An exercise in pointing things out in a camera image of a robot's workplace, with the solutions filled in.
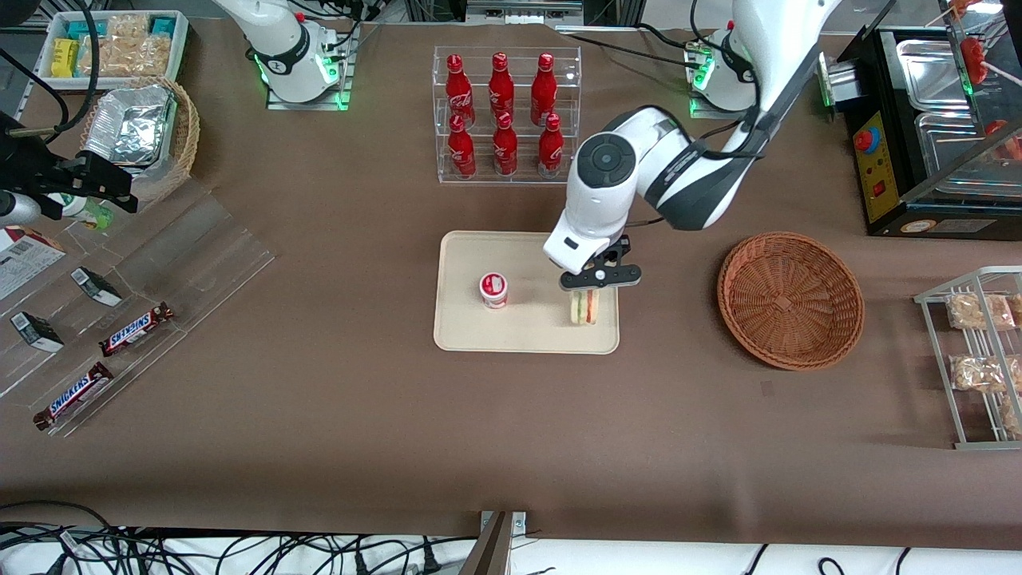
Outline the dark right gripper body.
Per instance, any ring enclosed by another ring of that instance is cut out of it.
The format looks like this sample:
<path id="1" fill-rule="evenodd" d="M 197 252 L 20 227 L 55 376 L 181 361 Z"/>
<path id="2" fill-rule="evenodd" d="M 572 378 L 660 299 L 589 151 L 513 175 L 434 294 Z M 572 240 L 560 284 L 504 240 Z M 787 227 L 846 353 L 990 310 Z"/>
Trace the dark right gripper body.
<path id="1" fill-rule="evenodd" d="M 50 194 L 62 183 L 58 159 L 36 136 L 17 138 L 10 131 L 22 125 L 1 113 L 1 217 L 3 219 L 61 219 L 61 208 Z"/>

